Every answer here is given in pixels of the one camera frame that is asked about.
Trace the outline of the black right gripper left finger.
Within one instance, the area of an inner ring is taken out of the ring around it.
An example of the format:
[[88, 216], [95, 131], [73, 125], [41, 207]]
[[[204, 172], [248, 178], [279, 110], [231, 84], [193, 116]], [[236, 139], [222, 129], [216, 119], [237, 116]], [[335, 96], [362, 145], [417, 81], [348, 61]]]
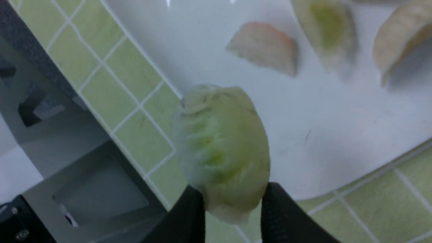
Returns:
[[202, 194], [187, 186], [175, 205], [142, 243], [205, 243], [206, 211]]

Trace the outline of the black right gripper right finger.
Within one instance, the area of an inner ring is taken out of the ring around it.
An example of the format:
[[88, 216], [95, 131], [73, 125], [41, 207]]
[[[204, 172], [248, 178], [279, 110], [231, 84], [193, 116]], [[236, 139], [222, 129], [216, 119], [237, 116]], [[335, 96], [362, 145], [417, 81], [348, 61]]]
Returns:
[[287, 194], [270, 182], [261, 203], [261, 239], [264, 243], [338, 243]]

